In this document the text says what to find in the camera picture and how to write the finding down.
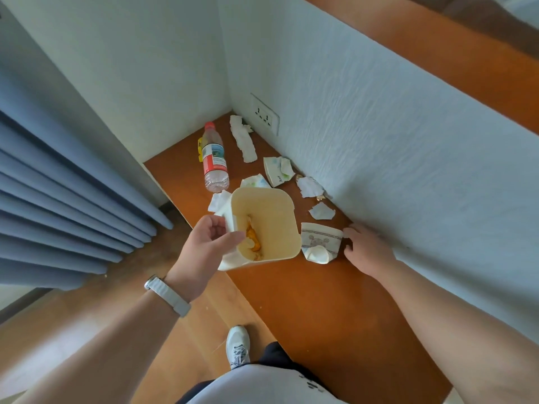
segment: curtain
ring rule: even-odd
[[[0,67],[0,283],[74,289],[172,223]]]

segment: wooden shelf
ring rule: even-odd
[[[241,180],[264,173],[263,157],[279,156],[252,133],[258,160],[244,163],[230,131],[231,114],[215,120],[223,137],[232,192]],[[145,163],[187,222],[205,214],[212,193],[204,187],[197,141],[203,129]],[[314,198],[302,198],[292,180],[279,189],[293,199],[298,230],[314,220]],[[350,224],[337,210],[338,229]],[[342,254],[328,265],[308,262],[303,253],[287,261],[228,271],[241,293],[290,357],[318,375],[350,403],[439,404],[451,388],[408,326],[391,296]]]

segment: person's left hand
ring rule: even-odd
[[[227,233],[224,217],[205,215],[185,241],[165,283],[187,302],[198,298],[219,268],[223,255],[245,239],[245,232]]]

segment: crumpled tissue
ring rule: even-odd
[[[263,175],[250,176],[241,181],[240,187],[264,187],[271,189]]]
[[[318,197],[324,194],[324,188],[312,177],[303,177],[296,180],[301,190],[301,196]]]
[[[285,157],[264,157],[264,169],[272,187],[292,180],[295,175],[290,160]]]
[[[343,232],[312,222],[301,223],[301,250],[307,261],[327,264],[337,258]]]
[[[258,159],[257,152],[254,149],[253,141],[249,132],[251,128],[246,128],[241,122],[241,116],[231,115],[230,116],[230,130],[232,130],[232,135],[236,139],[236,144],[243,154],[243,161],[246,163],[252,163]]]
[[[324,203],[318,203],[309,210],[309,213],[315,220],[331,220],[335,216],[335,210],[332,210]]]
[[[232,197],[232,194],[229,193],[227,190],[223,190],[220,193],[215,193],[211,197],[211,202],[207,210],[212,213],[218,212],[222,208],[222,206],[226,204],[230,197]]]

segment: bottle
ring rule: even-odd
[[[212,193],[220,193],[229,187],[229,174],[226,170],[223,140],[212,121],[204,125],[202,135],[202,158],[206,188]]]

